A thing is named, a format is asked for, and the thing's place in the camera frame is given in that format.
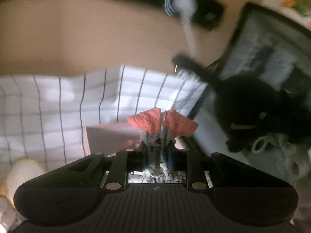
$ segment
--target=ribbed black surface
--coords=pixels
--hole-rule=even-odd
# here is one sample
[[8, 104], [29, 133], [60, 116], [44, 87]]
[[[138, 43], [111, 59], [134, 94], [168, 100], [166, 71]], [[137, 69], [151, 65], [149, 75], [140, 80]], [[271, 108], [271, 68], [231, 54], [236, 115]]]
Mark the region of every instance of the ribbed black surface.
[[182, 184], [130, 184], [108, 194], [89, 217], [63, 227], [22, 224], [15, 233], [244, 233], [297, 232], [290, 223], [255, 228], [222, 216], [205, 194], [187, 191]]

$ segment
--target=pink cloth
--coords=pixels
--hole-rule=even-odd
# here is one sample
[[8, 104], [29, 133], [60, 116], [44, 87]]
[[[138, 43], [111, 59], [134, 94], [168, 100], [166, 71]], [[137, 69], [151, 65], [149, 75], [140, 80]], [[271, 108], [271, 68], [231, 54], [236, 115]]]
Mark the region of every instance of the pink cloth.
[[[137, 130], [149, 134], [159, 134], [161, 131], [161, 110], [153, 108], [128, 118], [128, 123]], [[198, 124], [172, 109], [166, 112], [163, 125], [166, 126], [173, 137], [190, 137], [197, 129]]]

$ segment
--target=toilet paper roll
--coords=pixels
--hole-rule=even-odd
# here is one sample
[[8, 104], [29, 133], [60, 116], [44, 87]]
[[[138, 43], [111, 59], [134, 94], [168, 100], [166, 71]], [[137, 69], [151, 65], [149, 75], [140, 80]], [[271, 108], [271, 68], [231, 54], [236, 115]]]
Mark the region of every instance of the toilet paper roll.
[[4, 185], [0, 188], [0, 194], [6, 196], [14, 207], [13, 198], [18, 187], [26, 181], [45, 173], [46, 170], [38, 162], [32, 159], [22, 159], [10, 169]]
[[304, 156], [286, 158], [285, 168], [288, 173], [301, 179], [306, 177], [310, 172], [310, 161], [308, 160], [308, 157]]

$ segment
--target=yellow object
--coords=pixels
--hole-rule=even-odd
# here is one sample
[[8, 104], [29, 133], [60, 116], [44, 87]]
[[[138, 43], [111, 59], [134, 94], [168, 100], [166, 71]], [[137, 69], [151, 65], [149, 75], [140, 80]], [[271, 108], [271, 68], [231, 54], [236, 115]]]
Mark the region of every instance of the yellow object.
[[7, 197], [13, 207], [14, 194], [20, 185], [23, 183], [45, 174], [46, 169], [40, 165], [37, 161], [32, 159], [22, 159], [16, 162], [9, 174], [4, 184], [0, 187], [0, 195]]
[[283, 7], [292, 8], [296, 5], [295, 1], [293, 0], [286, 0], [282, 3]]

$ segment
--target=plaid fabric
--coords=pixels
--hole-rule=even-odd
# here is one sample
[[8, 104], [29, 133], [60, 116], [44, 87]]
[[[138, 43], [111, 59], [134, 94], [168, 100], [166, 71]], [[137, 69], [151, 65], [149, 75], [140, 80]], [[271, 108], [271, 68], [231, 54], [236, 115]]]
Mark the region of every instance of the plaid fabric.
[[126, 122], [153, 107], [187, 115], [205, 87], [128, 66], [73, 78], [0, 77], [0, 182], [22, 158], [53, 170], [84, 157], [87, 125]]

